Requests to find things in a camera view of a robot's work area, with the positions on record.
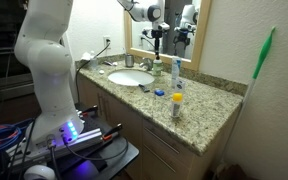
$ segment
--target bathroom sink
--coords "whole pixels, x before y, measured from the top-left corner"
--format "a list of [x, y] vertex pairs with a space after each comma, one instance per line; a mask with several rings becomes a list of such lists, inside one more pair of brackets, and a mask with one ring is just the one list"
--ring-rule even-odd
[[154, 77], [151, 74], [134, 69], [116, 70], [108, 76], [108, 79], [124, 86], [146, 85], [154, 81]]

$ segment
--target bottle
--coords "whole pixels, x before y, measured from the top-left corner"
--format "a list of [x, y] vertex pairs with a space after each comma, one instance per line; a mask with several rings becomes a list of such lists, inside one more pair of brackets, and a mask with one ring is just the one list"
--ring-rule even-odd
[[177, 78], [180, 74], [180, 68], [181, 68], [181, 58], [176, 56], [176, 54], [172, 57], [172, 88], [175, 88]]
[[174, 93], [172, 98], [172, 106], [171, 106], [171, 116], [179, 117], [180, 109], [182, 105], [183, 95], [182, 93]]
[[91, 69], [92, 70], [97, 70], [97, 57], [94, 54], [94, 51], [91, 51], [91, 58], [90, 58], [90, 64], [91, 64]]
[[162, 60], [160, 60], [159, 57], [157, 57], [153, 61], [153, 76], [160, 76], [162, 73]]

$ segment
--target soap dispenser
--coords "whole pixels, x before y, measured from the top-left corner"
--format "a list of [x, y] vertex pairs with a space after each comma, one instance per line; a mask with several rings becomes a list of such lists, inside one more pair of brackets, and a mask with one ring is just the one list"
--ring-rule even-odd
[[160, 76], [162, 73], [162, 60], [159, 56], [153, 61], [153, 76]]

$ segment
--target wooden cabinet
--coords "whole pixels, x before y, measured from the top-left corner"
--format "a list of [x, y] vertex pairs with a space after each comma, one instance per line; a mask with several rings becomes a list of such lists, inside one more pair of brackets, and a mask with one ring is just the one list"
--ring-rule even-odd
[[140, 115], [121, 101], [97, 87], [81, 76], [81, 102], [88, 106], [97, 104], [99, 116], [111, 126], [122, 123], [120, 132], [135, 147], [139, 156], [126, 172], [133, 180], [201, 180], [217, 160], [228, 137], [228, 130], [237, 114], [234, 114], [226, 127], [215, 140], [208, 152], [200, 157], [174, 140], [165, 130]]

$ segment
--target wall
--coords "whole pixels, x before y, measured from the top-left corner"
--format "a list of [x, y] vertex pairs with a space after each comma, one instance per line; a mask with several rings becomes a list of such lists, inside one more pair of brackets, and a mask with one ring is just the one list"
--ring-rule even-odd
[[84, 52], [96, 54], [104, 49], [103, 36], [111, 37], [111, 49], [100, 57], [123, 53], [123, 7], [117, 0], [77, 0], [73, 3], [67, 37], [74, 60], [80, 60]]
[[259, 179], [288, 179], [288, 1], [213, 0], [200, 71], [247, 84], [264, 40], [271, 51], [225, 159]]

